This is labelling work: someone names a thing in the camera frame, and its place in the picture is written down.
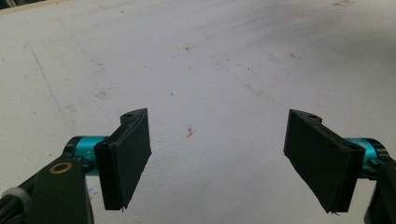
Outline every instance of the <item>blue cylindrical joint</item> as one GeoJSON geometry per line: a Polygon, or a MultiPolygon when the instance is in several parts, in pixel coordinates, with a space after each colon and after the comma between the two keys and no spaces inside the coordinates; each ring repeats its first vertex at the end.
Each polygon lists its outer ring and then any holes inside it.
{"type": "Polygon", "coordinates": [[[365,168],[365,166],[368,165],[368,162],[370,159],[378,158],[375,148],[366,139],[364,139],[364,138],[346,138],[346,140],[350,143],[357,144],[357,145],[363,147],[364,149],[366,149],[366,151],[364,153],[364,158],[363,158],[363,167],[362,167],[363,169],[365,168]]]}
{"type": "Polygon", "coordinates": [[[83,136],[76,145],[75,156],[81,156],[93,165],[93,169],[87,175],[98,176],[96,157],[93,147],[102,142],[105,136],[83,136]]]}

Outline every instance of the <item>white table surface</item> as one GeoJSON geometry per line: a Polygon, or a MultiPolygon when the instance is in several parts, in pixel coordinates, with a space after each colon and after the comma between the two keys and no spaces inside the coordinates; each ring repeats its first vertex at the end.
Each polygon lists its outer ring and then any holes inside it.
{"type": "Polygon", "coordinates": [[[70,0],[0,16],[0,191],[75,135],[147,107],[152,156],[96,223],[363,223],[326,214],[283,155],[290,108],[396,157],[394,0],[70,0]],[[193,136],[187,137],[192,128],[193,136]]]}

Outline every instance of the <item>brass ring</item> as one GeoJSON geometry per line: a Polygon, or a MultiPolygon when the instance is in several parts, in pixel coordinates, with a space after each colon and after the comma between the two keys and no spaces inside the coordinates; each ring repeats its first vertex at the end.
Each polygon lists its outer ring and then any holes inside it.
{"type": "Polygon", "coordinates": [[[72,166],[73,166],[73,164],[71,162],[61,162],[61,163],[58,163],[58,164],[52,166],[49,169],[49,172],[52,173],[53,175],[63,174],[64,172],[67,172],[68,170],[70,170],[72,168],[72,166]],[[57,170],[56,168],[58,168],[60,166],[65,166],[65,167],[61,170],[57,170]]]}

